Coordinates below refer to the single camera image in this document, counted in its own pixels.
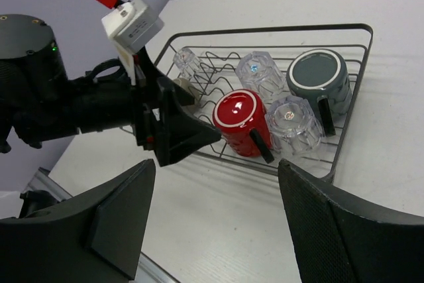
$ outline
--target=dark green mug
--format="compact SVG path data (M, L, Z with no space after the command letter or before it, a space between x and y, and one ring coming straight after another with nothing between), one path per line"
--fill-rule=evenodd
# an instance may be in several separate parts
M304 52L290 64L286 78L291 94L308 100L326 135L335 134L334 121L347 113L352 100L343 57L324 48Z

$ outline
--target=red mug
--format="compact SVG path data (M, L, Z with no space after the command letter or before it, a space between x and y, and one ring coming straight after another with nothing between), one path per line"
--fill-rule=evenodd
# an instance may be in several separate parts
M213 110L213 124L228 145L245 157L261 156L267 163L274 160L271 135L265 120L266 108L258 94L236 89L224 95Z

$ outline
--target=metal wire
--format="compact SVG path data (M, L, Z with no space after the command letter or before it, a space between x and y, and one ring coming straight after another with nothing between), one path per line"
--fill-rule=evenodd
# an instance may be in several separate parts
M301 31L307 39L307 33L309 31L332 31L339 32L343 36L342 31L344 30L354 30L358 32L363 32L364 30L369 32L369 40L365 40L364 43L358 44L308 44L308 45L281 45L281 46L199 46L199 45L188 45L190 39L198 36L213 36L214 40L219 35L227 34L246 34L246 33L256 33L256 32L293 32ZM329 149L327 152L326 158L314 158L311 156L305 156L301 158L307 162L319 162L320 169L322 168L325 171L325 175L322 177L322 180L327 182L332 182L335 175L335 168L337 161L339 159L340 151L345 139L346 130L350 118L352 116L352 110L358 91L360 88L360 83L363 78L364 70L366 63L368 61L370 47L372 45L373 31L371 27L364 24L345 24L345 25L321 25L321 26L299 26L299 27L272 27L272 28L253 28L253 29L240 29L240 30L217 30L217 31L205 31L205 32L187 32L183 34L178 34L173 36L165 47L162 49L159 54L158 59L155 61L155 64L158 65L162 63L163 57L166 52L171 50L171 54L175 54L181 46L176 46L174 41L178 38L178 43L182 43L182 39L186 39L184 46L182 48L189 48L193 50L197 57L201 59L200 67L201 70L196 72L192 77L190 82L194 85L196 90L201 93L199 109L195 113L199 119L207 121L212 124L211 114L214 106L216 106L218 100L222 98L226 93L237 89L240 87L240 82L235 74L236 66L239 63L241 57L246 54L246 52L252 52L255 50L267 50L271 54L272 58L276 63L281 63L284 67L280 68L281 73L287 73L287 65L296 59L298 54L294 54L301 49L304 51L310 50L311 48L332 48L333 50L344 50L343 52L354 53L355 58L351 58L349 54L346 55L344 59L349 72L350 85L352 89L352 101L348 110L347 115L344 119L337 121L335 123L336 136L327 138L323 141L322 144ZM169 75L172 70L175 70L176 66L172 63L169 67L166 75ZM271 175L277 175L277 164L278 161L274 161L272 164L266 164L261 158L245 158L235 154L230 147L227 147L227 143L224 139L221 141L206 146L201 150L196 152L197 155L212 158L215 160L220 160L221 162L226 162L229 164L234 164L236 166L241 166L245 168L251 168L259 172L264 172Z

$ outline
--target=mug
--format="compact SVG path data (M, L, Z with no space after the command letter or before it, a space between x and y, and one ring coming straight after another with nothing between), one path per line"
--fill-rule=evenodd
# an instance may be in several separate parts
M242 58L236 75L242 87L255 91L265 104L284 94L286 79L268 52L254 51Z
M307 99L326 135L333 135L333 122L347 113L352 100L343 57L328 49L304 52L290 64L286 78L291 94Z
M285 158L311 155L322 145L323 128L306 99L289 96L275 101L265 118L272 147Z
M271 136L265 121L266 108L259 95L237 89L224 95L213 110L213 123L221 130L228 145L245 157L261 156L274 160Z

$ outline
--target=white wall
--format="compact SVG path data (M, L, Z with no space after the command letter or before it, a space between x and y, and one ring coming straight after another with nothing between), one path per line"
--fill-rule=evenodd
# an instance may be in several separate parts
M157 11L168 2L145 1ZM0 14L32 15L52 26L70 78L81 76L96 64L117 55L100 22L107 12L108 9L95 0L0 0ZM12 151L0 154L0 190L23 189L39 166L53 167L69 142L70 139L45 142L42 150L35 150L11 133Z

